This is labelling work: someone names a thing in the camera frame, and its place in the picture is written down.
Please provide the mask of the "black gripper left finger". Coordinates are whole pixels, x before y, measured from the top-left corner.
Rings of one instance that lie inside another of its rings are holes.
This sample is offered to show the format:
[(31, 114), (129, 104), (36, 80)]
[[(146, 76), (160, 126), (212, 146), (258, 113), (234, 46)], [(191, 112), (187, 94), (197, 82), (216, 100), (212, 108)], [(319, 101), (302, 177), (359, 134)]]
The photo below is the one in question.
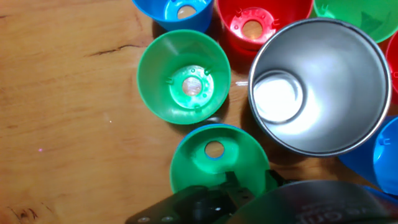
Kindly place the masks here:
[(234, 172), (224, 175), (220, 185), (187, 187), (129, 217), (125, 224), (226, 223), (254, 195), (240, 185)]

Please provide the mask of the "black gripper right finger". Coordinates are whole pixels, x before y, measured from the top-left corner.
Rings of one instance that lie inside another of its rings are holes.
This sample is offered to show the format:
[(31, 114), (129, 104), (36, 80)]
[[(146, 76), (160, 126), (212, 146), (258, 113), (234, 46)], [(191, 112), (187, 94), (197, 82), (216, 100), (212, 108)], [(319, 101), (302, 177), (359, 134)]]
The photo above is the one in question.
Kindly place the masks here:
[(284, 179), (275, 170), (269, 169), (266, 171), (267, 180), (272, 184), (289, 184), (290, 180)]

